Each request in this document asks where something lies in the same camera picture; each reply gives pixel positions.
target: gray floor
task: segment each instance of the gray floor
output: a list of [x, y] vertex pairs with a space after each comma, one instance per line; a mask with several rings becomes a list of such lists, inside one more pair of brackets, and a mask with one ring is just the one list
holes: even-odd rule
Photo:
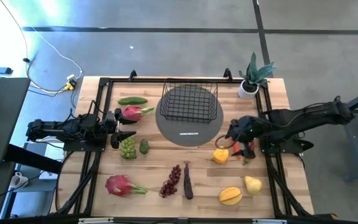
[[[202, 27], [255, 29], [252, 0], [10, 0], [22, 26]], [[259, 0], [265, 29], [358, 30], [358, 0]], [[60, 58], [35, 32], [26, 32], [30, 76], [42, 86], [60, 88], [78, 69]], [[43, 32], [63, 55], [76, 60], [86, 75], [191, 75], [220, 77], [226, 67], [245, 70], [252, 52], [262, 51], [258, 34], [183, 34]], [[358, 95], [358, 35], [266, 35], [275, 77], [285, 79], [292, 108]], [[24, 76], [24, 43], [0, 3], [0, 65]], [[36, 118], [62, 120], [70, 93], [55, 98], [28, 93], [12, 142], [25, 141], [27, 123]], [[325, 126], [306, 132], [315, 147], [305, 152], [306, 175], [315, 213], [336, 213], [358, 221], [358, 181], [345, 183], [352, 154], [343, 128]], [[46, 212], [45, 195], [22, 195], [18, 215]], [[25, 210], [31, 198], [37, 211]]]

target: red grapes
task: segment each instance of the red grapes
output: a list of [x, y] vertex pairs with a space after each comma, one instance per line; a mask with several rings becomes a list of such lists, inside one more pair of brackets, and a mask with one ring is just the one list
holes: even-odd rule
[[179, 182], [180, 179], [180, 166], [177, 165], [172, 167], [172, 171], [169, 174], [169, 179], [165, 181], [160, 190], [160, 196], [166, 198], [169, 195], [173, 195], [178, 189], [175, 188], [175, 185]]

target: wooden table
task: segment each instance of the wooden table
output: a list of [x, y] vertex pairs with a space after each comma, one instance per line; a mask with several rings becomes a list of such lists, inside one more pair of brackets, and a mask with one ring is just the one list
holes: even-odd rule
[[[84, 77], [80, 91], [76, 115], [88, 111], [91, 100], [96, 97], [100, 77]], [[289, 108], [284, 81], [271, 78], [268, 84], [273, 109]], [[148, 99], [145, 106], [156, 106], [161, 99], [163, 83], [115, 83], [113, 86], [110, 109], [120, 107], [117, 100], [126, 96], [142, 96]], [[224, 111], [224, 121], [219, 134], [226, 134], [231, 119], [244, 115], [257, 116], [256, 102], [242, 100], [238, 97], [237, 84], [219, 84], [218, 100]], [[103, 93], [101, 105], [104, 105], [106, 91]], [[214, 140], [198, 147], [182, 147], [167, 141], [157, 128], [155, 116], [150, 115], [137, 124], [121, 126], [123, 130], [136, 130], [136, 149], [141, 139], [150, 144], [149, 153], [144, 156], [137, 151], [137, 159], [124, 160], [120, 152], [106, 143], [103, 152], [92, 216], [102, 217], [202, 217], [202, 218], [268, 218], [273, 217], [272, 199], [264, 155], [255, 150], [257, 157], [247, 165], [242, 160], [230, 157], [226, 164], [217, 164], [211, 160], [215, 150]], [[73, 193], [78, 185], [84, 153], [75, 152], [67, 160], [60, 177], [60, 206]], [[194, 198], [187, 200], [183, 193], [183, 178], [177, 187], [178, 192], [168, 198], [158, 196], [158, 192], [173, 166], [184, 162], [190, 163], [191, 184]], [[308, 184], [300, 159], [291, 154], [283, 154], [283, 164], [288, 188], [304, 208], [313, 213]], [[144, 185], [149, 192], [146, 195], [131, 195], [120, 198], [109, 195], [104, 187], [107, 178], [115, 174], [127, 174], [133, 183]], [[260, 195], [251, 196], [244, 188], [240, 177], [250, 175], [263, 182]], [[219, 193], [227, 187], [238, 187], [242, 191], [242, 200], [234, 206], [219, 202]], [[84, 191], [81, 211], [85, 207], [88, 187]], [[284, 211], [282, 193], [278, 190], [280, 208]]]

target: white label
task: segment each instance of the white label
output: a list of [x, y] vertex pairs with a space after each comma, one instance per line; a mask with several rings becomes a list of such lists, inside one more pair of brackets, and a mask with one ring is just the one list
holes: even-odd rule
[[198, 135], [198, 133], [179, 133], [179, 135]]

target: wire basket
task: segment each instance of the wire basket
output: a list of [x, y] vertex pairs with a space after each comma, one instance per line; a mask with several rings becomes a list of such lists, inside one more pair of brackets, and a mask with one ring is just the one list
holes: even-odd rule
[[173, 121], [209, 123], [216, 119], [218, 84], [196, 80], [166, 79], [160, 114]]

